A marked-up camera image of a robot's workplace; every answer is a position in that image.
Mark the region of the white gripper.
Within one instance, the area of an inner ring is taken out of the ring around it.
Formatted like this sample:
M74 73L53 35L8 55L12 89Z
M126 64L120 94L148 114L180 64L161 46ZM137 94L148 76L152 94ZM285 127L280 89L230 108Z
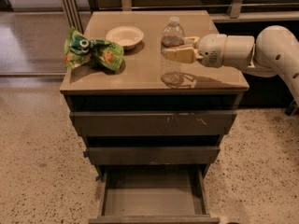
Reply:
M192 48L163 49L163 56L167 60L180 63L194 63L201 60L201 64L205 67L219 68L222 66L226 40L227 35L220 34L205 35L201 39L199 36L188 36L184 38L184 44Z

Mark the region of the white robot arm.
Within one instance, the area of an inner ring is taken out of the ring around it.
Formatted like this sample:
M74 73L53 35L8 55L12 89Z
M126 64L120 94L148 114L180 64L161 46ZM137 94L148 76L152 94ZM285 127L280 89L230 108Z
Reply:
M165 35L161 53L168 61L199 62L205 67L231 66L256 77L280 76L299 104L299 42L283 26L269 26L258 36L208 34Z

